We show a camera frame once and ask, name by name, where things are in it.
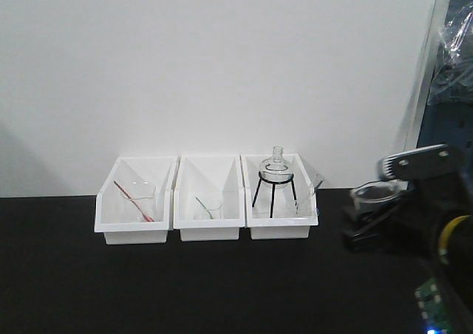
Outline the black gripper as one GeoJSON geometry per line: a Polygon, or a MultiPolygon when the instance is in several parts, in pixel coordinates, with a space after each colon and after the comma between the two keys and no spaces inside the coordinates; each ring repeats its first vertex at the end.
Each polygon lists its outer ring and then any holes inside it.
{"type": "Polygon", "coordinates": [[[391,154],[379,160],[383,181],[409,184],[399,197],[378,206],[359,203],[342,207],[354,230],[341,232],[352,253],[453,255],[454,232],[472,216],[472,196],[461,175],[463,152],[437,144],[391,154]]]}

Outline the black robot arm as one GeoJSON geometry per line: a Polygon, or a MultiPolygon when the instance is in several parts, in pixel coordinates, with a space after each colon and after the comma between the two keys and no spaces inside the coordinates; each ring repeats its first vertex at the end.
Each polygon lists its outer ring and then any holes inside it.
{"type": "Polygon", "coordinates": [[[463,152],[445,143],[378,161],[379,182],[408,183],[368,199],[374,209],[353,217],[341,234],[353,253],[390,253],[425,261],[429,279],[415,290],[426,333],[472,332],[472,194],[463,152]]]}

